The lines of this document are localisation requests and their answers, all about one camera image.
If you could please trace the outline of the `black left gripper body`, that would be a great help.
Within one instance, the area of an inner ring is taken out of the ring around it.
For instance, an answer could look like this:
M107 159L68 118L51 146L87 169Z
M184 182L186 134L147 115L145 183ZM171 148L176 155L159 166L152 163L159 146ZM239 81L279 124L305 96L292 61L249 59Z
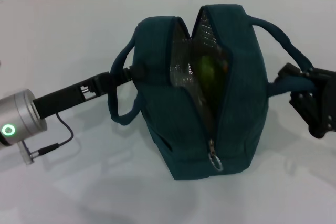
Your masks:
M41 119L103 96L115 87L113 75L104 72L33 100Z

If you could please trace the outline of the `green cucumber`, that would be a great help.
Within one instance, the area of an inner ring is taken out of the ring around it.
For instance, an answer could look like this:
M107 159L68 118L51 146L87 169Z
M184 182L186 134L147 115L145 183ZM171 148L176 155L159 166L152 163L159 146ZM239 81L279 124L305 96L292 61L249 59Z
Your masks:
M215 58L202 56L197 64L197 77L203 95L211 105L220 103L225 82L225 72Z

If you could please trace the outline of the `dark teal fabric lunch bag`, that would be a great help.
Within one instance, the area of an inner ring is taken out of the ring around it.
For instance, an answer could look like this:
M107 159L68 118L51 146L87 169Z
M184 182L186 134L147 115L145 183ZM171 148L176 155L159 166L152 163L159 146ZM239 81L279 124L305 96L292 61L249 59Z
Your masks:
M313 92L314 84L269 82L254 27L269 32L299 68L312 65L276 25L252 16L236 4L202 6L189 32L176 16L141 21L116 57L111 73L121 70L130 52L132 66L143 65L146 76L133 81L133 108L111 118L130 124L142 114L175 180L196 180L240 173L255 154L268 113L270 97L287 92ZM215 58L225 72L220 103L205 99L196 64Z

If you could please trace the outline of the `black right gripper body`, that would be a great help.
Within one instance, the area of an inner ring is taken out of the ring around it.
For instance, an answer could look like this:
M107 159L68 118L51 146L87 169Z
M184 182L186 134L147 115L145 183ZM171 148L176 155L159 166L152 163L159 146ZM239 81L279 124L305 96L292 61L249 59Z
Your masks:
M309 132L321 139L336 131L336 72L310 70L308 75L316 87L308 95Z

